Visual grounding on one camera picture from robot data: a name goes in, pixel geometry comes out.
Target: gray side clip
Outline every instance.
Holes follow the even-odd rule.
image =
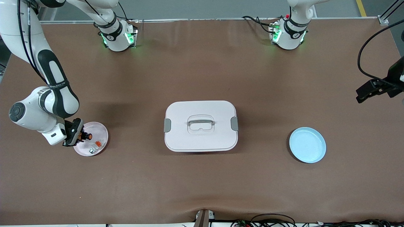
[[[164,133],[171,131],[171,120],[168,118],[164,119]]]
[[[237,117],[232,117],[230,119],[230,124],[231,124],[231,129],[233,129],[234,131],[238,131],[238,120]]]

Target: box lid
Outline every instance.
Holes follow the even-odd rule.
[[[236,109],[228,101],[176,102],[167,108],[164,132],[172,151],[227,151],[238,140]]]

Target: wire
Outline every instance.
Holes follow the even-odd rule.
[[[41,77],[41,79],[46,83],[45,78],[42,77],[42,75],[39,73],[38,69],[34,67],[34,65],[32,64],[31,58],[28,55],[28,51],[27,51],[27,47],[25,46],[25,40],[24,40],[24,34],[23,34],[23,28],[22,28],[22,24],[21,24],[21,0],[17,1],[17,14],[18,14],[18,26],[19,26],[19,30],[20,30],[20,36],[21,36],[21,42],[25,51],[25,55],[28,58],[28,62],[31,65],[31,67],[35,70],[35,72],[38,74],[39,77]]]
[[[321,227],[363,227],[362,225],[377,225],[378,227],[400,227],[404,226],[404,222],[391,223],[387,220],[368,219],[360,222],[324,223]]]
[[[361,56],[362,56],[362,51],[363,51],[363,49],[366,47],[366,45],[367,45],[374,37],[376,37],[376,36],[379,35],[380,33],[384,32],[385,30],[387,30],[387,29],[389,29],[389,28],[392,28],[392,27],[394,27],[394,26],[396,26],[396,25],[399,25],[399,24],[401,24],[401,23],[403,23],[403,22],[404,22],[404,20],[401,20],[401,21],[399,21],[399,22],[396,22],[396,23],[394,23],[394,24],[391,24],[391,25],[389,25],[389,26],[383,28],[382,30],[376,32],[373,36],[371,36],[371,37],[363,44],[363,46],[360,48],[359,54],[358,54],[358,69],[359,69],[359,71],[361,71],[364,75],[366,75],[366,76],[368,76],[368,77],[370,77],[370,78],[372,78],[372,79],[379,80],[379,81],[381,81],[381,82],[383,82],[383,83],[385,83],[385,84],[388,84],[388,85],[390,85],[390,86],[392,86],[392,87],[394,87],[394,88],[396,88],[396,89],[400,89],[400,90],[403,90],[403,91],[404,91],[404,87],[402,87],[401,85],[393,84],[393,83],[390,83],[390,82],[388,82],[388,81],[386,81],[386,80],[383,80],[383,79],[380,79],[380,78],[378,78],[378,77],[376,77],[376,76],[373,76],[373,75],[371,75],[371,74],[365,72],[365,71],[362,69],[361,65],[360,65],[360,58],[361,58]]]
[[[257,217],[260,217],[260,216],[282,216],[282,217],[286,217],[286,218],[288,218],[288,219],[292,220],[292,221],[293,221],[293,223],[294,223],[294,224],[296,224],[295,220],[294,220],[293,218],[289,217],[288,215],[284,215],[284,214],[275,214],[275,213],[268,213],[268,214],[259,214],[259,215],[255,215],[254,217],[252,217],[251,222],[252,222],[254,219],[256,219]]]
[[[259,24],[261,25],[261,28],[264,29],[264,31],[266,31],[266,32],[268,32],[268,33],[271,33],[271,34],[275,34],[275,32],[266,30],[266,29],[264,28],[264,25],[265,25],[265,26],[269,26],[269,24],[267,24],[267,23],[262,23],[261,20],[259,19],[259,17],[257,17],[256,19],[254,19],[254,18],[252,18],[252,17],[250,17],[250,16],[244,16],[244,17],[242,17],[242,18],[244,18],[244,19],[249,18],[249,19],[251,19],[253,22],[259,23]]]
[[[393,9],[390,14],[387,15],[386,18],[388,18],[392,13],[394,13],[404,2],[401,2],[395,9]]]
[[[127,20],[127,19],[128,19],[128,17],[126,16],[126,13],[125,13],[125,10],[124,10],[124,8],[122,7],[122,5],[121,5],[121,3],[120,3],[120,2],[118,2],[118,4],[119,4],[119,6],[121,7],[121,9],[122,9],[122,12],[124,12],[124,15],[125,15],[125,19]]]
[[[261,28],[264,29],[264,31],[266,31],[266,32],[268,32],[268,33],[270,33],[270,34],[275,34],[275,32],[266,30],[266,29],[264,28],[263,24],[262,24],[261,21],[259,20],[259,17],[257,17],[257,20],[258,20],[259,24],[261,25]]]
[[[397,2],[398,2],[399,0],[396,0],[396,2],[395,3],[393,3],[380,17],[383,17],[384,16],[384,14],[386,14],[387,13],[387,11],[389,11]]]
[[[94,7],[93,7],[89,2],[87,2],[87,0],[84,0],[84,1],[87,3],[87,5],[88,5],[89,7],[91,7],[91,8],[93,9],[93,11],[94,11],[103,21],[105,21],[105,23],[109,24],[109,22],[107,22],[106,20],[104,20],[104,18],[102,18],[102,16],[97,12],[97,10],[94,9]]]
[[[252,17],[250,17],[250,16],[244,16],[244,17],[242,17],[242,18],[244,18],[244,19],[249,18],[249,19],[251,19],[253,22],[259,23],[256,19],[254,19],[254,18],[252,18]]]
[[[31,53],[31,59],[32,59],[32,63],[34,64],[34,67],[35,67],[35,69],[36,69],[36,73],[42,78],[42,80],[46,83],[46,80],[45,80],[45,78],[43,78],[42,76],[41,76],[41,74],[39,73],[39,69],[38,69],[38,66],[36,65],[36,62],[35,62],[35,58],[34,58],[34,52],[32,51],[32,42],[31,42],[31,9],[30,9],[30,4],[28,4],[28,12],[27,12],[27,15],[28,15],[28,44],[29,44],[29,51],[30,51],[30,53]]]

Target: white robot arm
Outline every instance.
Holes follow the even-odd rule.
[[[67,0],[94,20],[101,31],[105,45],[112,51],[120,52],[136,45],[137,28],[119,20],[112,8],[118,0]]]
[[[36,88],[26,99],[15,103],[9,111],[10,119],[42,133],[51,145],[64,141],[64,146],[74,146],[92,136],[82,130],[81,119],[64,120],[77,112],[79,100],[36,16],[38,5],[59,7],[64,1],[0,0],[0,34],[10,51],[44,75],[48,85]]]
[[[329,0],[287,0],[290,7],[289,18],[281,18],[270,28],[271,41],[285,50],[299,46],[306,34],[307,25],[313,18],[313,5]]]

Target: brown tablecloth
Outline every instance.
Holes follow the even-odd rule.
[[[202,208],[232,219],[404,219],[402,95],[355,100],[368,80],[356,57],[383,28],[377,19],[313,20],[292,51],[271,46],[247,21],[147,23],[137,48],[122,53],[105,49],[91,24],[43,27],[80,99],[75,117],[105,124],[110,142],[82,157],[12,123],[9,107],[42,85],[13,56],[0,84],[0,224],[188,222]],[[384,77],[398,59],[384,32],[364,51],[363,67]],[[188,100],[234,104],[233,150],[166,148],[165,110]],[[302,126],[326,140],[318,163],[288,151],[288,135]]]

